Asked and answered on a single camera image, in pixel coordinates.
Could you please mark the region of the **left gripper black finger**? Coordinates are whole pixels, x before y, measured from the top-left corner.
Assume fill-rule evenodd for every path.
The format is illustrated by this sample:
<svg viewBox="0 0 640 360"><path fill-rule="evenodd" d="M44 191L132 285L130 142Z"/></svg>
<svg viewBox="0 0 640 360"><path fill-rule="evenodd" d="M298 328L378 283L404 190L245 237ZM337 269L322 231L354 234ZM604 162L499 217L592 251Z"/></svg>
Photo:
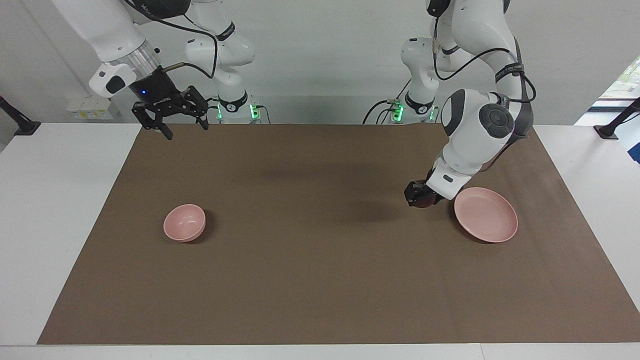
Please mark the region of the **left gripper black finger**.
<svg viewBox="0 0 640 360"><path fill-rule="evenodd" d="M425 196L425 183L423 181L411 181L404 189L404 197L408 205L414 205Z"/></svg>

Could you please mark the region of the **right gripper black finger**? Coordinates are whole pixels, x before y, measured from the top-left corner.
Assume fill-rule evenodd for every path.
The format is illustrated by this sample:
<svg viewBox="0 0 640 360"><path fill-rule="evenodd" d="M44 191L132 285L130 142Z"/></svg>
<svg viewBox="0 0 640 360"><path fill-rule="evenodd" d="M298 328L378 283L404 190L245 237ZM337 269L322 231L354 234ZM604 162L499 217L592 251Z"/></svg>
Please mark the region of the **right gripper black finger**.
<svg viewBox="0 0 640 360"><path fill-rule="evenodd" d="M147 112L146 105L142 102L135 102L132 106L132 113L134 114L137 121L140 123L142 128L145 130L155 130L162 133L165 138L169 141L173 139L173 132L170 130L169 126L163 123L162 114L155 113L154 117L150 117Z"/></svg>
<svg viewBox="0 0 640 360"><path fill-rule="evenodd" d="M182 92L182 99L185 102L185 105L183 105L185 114L194 118L195 123L200 125L203 130L208 130L210 123L208 122L207 114L210 105L198 89L194 86L188 86L185 91Z"/></svg>

